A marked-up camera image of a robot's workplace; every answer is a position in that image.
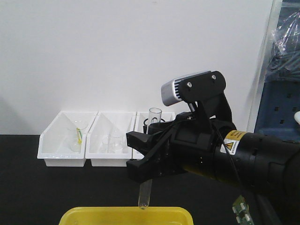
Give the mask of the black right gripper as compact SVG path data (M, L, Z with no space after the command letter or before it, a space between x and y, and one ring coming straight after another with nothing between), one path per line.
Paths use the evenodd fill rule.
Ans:
M236 177L229 150L220 151L225 135L236 128L225 95L191 105L195 107L191 112L178 114L171 122L153 124L160 125L162 131L126 133L128 147L145 156L126 162L129 179L145 182L186 172L209 178Z

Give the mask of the black yellow right robot arm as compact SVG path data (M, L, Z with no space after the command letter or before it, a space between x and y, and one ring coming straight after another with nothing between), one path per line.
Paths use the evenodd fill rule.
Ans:
M190 112L154 123L150 133L126 135L143 154L127 162L130 179L195 173L263 195L282 224L300 222L300 145L269 135L238 131L223 93L185 97Z

